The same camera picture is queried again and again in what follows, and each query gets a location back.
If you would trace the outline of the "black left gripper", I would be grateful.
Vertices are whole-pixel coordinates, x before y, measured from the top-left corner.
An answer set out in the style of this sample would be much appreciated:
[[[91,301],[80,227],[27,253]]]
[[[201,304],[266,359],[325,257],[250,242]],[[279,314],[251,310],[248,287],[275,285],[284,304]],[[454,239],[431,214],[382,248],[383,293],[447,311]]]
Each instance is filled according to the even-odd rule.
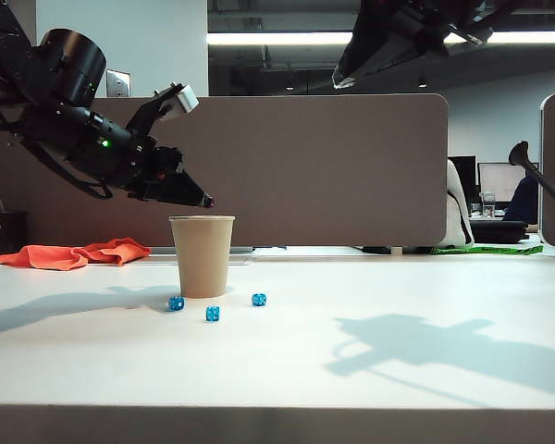
[[[153,138],[130,138],[121,144],[118,160],[118,187],[130,198],[187,206],[207,206],[212,196],[204,191],[188,172],[177,172],[182,153],[166,146],[156,146]]]

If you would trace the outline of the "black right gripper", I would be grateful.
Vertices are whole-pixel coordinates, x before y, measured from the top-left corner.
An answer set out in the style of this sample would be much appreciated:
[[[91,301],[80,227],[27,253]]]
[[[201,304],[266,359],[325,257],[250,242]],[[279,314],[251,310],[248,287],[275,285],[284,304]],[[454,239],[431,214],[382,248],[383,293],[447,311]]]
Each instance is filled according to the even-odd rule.
[[[485,42],[475,19],[481,1],[363,1],[351,40],[332,73],[335,89],[389,70],[426,53],[447,56],[445,39]]]

